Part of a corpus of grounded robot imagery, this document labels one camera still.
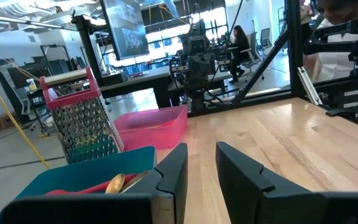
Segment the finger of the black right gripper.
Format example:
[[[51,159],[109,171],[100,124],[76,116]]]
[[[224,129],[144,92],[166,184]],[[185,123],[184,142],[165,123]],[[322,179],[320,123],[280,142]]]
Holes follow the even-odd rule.
[[[199,83],[199,64],[198,62],[189,62],[189,88],[196,89]]]
[[[201,83],[200,87],[201,89],[205,89],[208,84],[208,75],[211,73],[211,65],[210,63],[201,62],[200,64],[200,77],[201,77]]]

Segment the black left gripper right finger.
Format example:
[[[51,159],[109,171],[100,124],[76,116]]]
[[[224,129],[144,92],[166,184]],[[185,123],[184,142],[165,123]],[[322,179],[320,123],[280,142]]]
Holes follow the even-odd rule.
[[[324,199],[276,174],[225,142],[216,166],[232,224],[310,224],[321,221]]]

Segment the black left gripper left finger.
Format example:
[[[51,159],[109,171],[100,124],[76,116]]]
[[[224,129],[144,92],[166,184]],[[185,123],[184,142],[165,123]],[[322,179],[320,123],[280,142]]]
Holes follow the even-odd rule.
[[[126,190],[131,196],[126,224],[184,224],[188,189],[188,146],[179,143]]]

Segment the brown wooden spoon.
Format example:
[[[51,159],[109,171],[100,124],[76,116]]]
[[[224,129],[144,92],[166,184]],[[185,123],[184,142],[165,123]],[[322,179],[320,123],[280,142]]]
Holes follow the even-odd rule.
[[[134,174],[132,177],[122,186],[120,193],[126,192],[129,188],[133,187],[136,183],[138,183],[140,180],[142,180],[149,171],[144,171],[140,174]]]

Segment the gold metal spoon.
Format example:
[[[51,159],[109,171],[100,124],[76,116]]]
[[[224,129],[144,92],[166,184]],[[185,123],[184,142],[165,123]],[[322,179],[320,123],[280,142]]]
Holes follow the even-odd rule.
[[[125,182],[125,175],[118,174],[108,183],[105,193],[106,194],[117,194],[122,189]]]

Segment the red silicone spoon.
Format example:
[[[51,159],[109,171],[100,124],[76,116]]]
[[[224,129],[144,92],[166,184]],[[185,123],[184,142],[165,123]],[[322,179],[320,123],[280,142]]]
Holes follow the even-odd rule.
[[[67,191],[67,190],[52,190],[47,193],[46,195],[62,195],[62,194],[90,194],[96,192],[105,191],[110,185],[113,187],[114,183],[118,183],[119,187],[122,187],[124,184],[128,183],[132,180],[136,174],[118,174],[113,179],[94,185],[92,187],[88,187],[87,189],[79,190],[79,191]]]

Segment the person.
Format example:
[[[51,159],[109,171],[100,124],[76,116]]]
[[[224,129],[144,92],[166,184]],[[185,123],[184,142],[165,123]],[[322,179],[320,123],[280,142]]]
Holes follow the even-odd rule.
[[[358,17],[358,0],[315,0],[315,6],[324,16],[319,29],[344,24]],[[330,35],[331,42],[358,40],[358,34],[341,33]],[[348,59],[347,52],[320,52],[307,55],[304,66],[312,82],[323,82],[348,77],[354,62]]]
[[[235,47],[232,51],[234,58],[232,59],[232,68],[230,74],[232,75],[232,80],[229,82],[231,84],[237,83],[239,77],[244,74],[244,70],[240,68],[241,62],[246,62],[250,60],[250,55],[246,50],[250,49],[249,41],[247,35],[240,25],[236,25],[233,28],[234,42],[230,45]]]

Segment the grey office chair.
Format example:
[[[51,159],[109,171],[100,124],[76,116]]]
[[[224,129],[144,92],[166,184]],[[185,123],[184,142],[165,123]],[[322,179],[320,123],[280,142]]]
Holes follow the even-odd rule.
[[[253,64],[249,68],[250,72],[252,72],[253,65],[256,65],[257,63],[262,61],[262,57],[259,55],[257,51],[256,37],[257,37],[257,32],[253,32],[250,36],[250,48],[251,48],[252,58],[254,59]]]

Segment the grey desk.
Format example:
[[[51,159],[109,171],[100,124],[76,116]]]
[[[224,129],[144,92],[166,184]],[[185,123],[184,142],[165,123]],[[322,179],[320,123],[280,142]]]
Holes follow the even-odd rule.
[[[179,97],[184,95],[183,86],[170,82],[169,67],[148,70],[145,75],[129,78],[127,81],[100,87],[104,98],[125,95],[152,88],[159,108],[177,106]]]

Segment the computer monitor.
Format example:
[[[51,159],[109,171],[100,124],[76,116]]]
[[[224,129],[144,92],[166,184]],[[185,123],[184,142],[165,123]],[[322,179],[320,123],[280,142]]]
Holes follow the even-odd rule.
[[[149,44],[138,0],[99,0],[118,60],[148,55]]]

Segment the white aluminium bar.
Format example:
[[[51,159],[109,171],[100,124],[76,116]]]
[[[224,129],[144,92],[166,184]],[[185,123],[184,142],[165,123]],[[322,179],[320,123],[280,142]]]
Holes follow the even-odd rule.
[[[306,91],[308,99],[312,102],[312,104],[322,105],[321,98],[319,97],[313,85],[313,82],[310,80],[309,75],[307,74],[307,71],[304,67],[298,67],[298,76],[300,78],[304,90]]]

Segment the blue plastic bin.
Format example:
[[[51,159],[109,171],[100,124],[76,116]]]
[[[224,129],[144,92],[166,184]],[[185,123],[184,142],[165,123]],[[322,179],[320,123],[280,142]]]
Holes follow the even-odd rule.
[[[134,149],[131,151],[113,154],[98,159],[70,164],[39,174],[26,188],[15,198],[20,199],[34,195],[43,195],[53,190],[66,190],[77,192],[111,180],[117,174],[139,174],[154,168],[156,164],[156,152],[152,146]],[[69,224],[68,221],[51,221],[52,212],[46,208],[38,207],[36,212],[25,212],[23,218],[29,218],[28,224]],[[102,210],[72,213],[75,218],[80,218],[75,224],[107,224],[98,219],[107,213]]]

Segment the red-trimmed metal box grater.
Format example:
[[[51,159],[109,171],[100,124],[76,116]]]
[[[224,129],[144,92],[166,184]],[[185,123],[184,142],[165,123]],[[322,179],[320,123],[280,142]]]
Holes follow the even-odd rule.
[[[88,88],[62,96],[52,95],[56,87],[78,81],[88,82]],[[67,163],[83,162],[124,150],[124,143],[90,67],[40,77],[39,83]]]

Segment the black monitor stand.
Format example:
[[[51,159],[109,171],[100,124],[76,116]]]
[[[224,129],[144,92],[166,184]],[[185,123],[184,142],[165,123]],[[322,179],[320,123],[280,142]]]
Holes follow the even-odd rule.
[[[101,86],[104,82],[101,76],[100,65],[91,43],[91,35],[97,31],[105,30],[107,25],[106,23],[103,23],[101,19],[95,19],[84,14],[76,15],[75,10],[73,10],[71,14],[71,23],[76,26],[76,29],[79,32],[89,66],[91,67],[98,85]]]

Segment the black aluminium table frame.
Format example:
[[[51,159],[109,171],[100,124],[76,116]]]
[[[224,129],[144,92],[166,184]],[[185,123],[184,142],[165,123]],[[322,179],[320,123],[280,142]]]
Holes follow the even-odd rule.
[[[300,37],[300,10],[299,4],[295,0],[285,0],[287,7],[287,29],[277,39],[276,46],[264,58],[260,67],[250,77],[245,86],[239,90],[238,94],[225,102],[219,102],[210,108],[192,111],[191,117],[205,114],[217,113],[221,111],[254,106],[261,103],[284,100],[287,98],[298,97],[308,99],[306,91],[298,76],[298,67],[304,67],[301,61],[303,54],[315,54],[320,52],[347,52],[348,59],[354,62],[354,68],[350,71],[347,78],[338,80],[324,81],[313,84],[322,105],[317,105],[326,110],[328,116],[340,116],[358,124],[358,40],[350,42],[331,42],[327,39],[330,35],[341,33],[358,34],[358,17],[344,24],[322,28],[316,30],[308,39],[307,43],[301,44]],[[248,96],[248,92],[256,83],[269,63],[278,54],[284,43],[289,46],[290,64],[290,89],[278,90],[271,93],[263,93],[260,96]]]

